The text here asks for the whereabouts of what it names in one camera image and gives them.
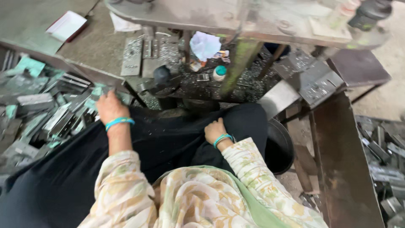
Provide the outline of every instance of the black container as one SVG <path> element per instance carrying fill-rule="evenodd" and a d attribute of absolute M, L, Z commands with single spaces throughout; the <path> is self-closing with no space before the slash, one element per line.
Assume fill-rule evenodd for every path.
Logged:
<path fill-rule="evenodd" d="M 267 128 L 267 143 L 264 161 L 274 175 L 280 175 L 294 162 L 294 144 L 287 129 L 277 120 L 271 119 Z"/>

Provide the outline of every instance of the crumpled paper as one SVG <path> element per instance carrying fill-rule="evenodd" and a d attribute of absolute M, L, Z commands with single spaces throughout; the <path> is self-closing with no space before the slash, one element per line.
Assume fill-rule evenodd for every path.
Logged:
<path fill-rule="evenodd" d="M 197 58 L 205 62 L 221 49 L 220 38 L 203 32 L 196 32 L 190 40 L 190 48 Z"/>

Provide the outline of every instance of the blue bangle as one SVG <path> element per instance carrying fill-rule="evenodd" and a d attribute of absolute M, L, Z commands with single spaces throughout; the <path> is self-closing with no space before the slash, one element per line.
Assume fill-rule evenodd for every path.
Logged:
<path fill-rule="evenodd" d="M 216 149 L 217 148 L 217 143 L 219 143 L 219 141 L 221 141 L 223 138 L 226 138 L 226 137 L 230 138 L 233 141 L 232 136 L 230 136 L 229 134 L 223 134 L 220 137 L 218 137 L 217 140 L 215 140 L 215 142 L 213 144 L 214 148 Z"/>
<path fill-rule="evenodd" d="M 111 120 L 110 122 L 106 123 L 106 125 L 105 125 L 105 131 L 108 131 L 108 129 L 110 129 L 111 126 L 113 126 L 114 124 L 118 124 L 118 123 L 130 123 L 130 124 L 135 124 L 135 121 L 134 121 L 132 118 L 119 117 L 119 118 L 116 118 L 115 120 Z"/>

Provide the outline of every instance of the stacked metal hinge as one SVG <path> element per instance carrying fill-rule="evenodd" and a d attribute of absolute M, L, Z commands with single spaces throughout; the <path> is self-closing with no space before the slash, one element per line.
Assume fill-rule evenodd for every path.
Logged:
<path fill-rule="evenodd" d="M 7 176 L 95 122 L 96 101 L 113 89 L 27 55 L 7 53 L 0 72 L 0 192 Z M 15 55 L 17 62 L 10 62 Z M 116 95 L 126 105 L 133 103 L 129 94 Z"/>
<path fill-rule="evenodd" d="M 405 122 L 356 119 L 384 222 L 395 227 L 405 221 Z"/>

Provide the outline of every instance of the black fabric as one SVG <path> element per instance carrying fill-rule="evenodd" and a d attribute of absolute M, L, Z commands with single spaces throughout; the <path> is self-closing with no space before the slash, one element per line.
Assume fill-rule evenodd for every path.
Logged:
<path fill-rule="evenodd" d="M 156 118 L 142 109 L 131 109 L 131 128 L 141 171 L 153 183 L 166 171 L 210 165 L 232 172 L 219 150 L 205 141 L 204 127 L 219 117 L 236 140 L 252 137 L 264 157 L 267 121 L 258 104 L 243 104 L 212 112 L 203 118 Z M 108 157 L 108 138 L 96 122 L 50 155 L 8 179 L 0 198 L 2 228 L 73 228 L 94 204 L 94 184 Z"/>

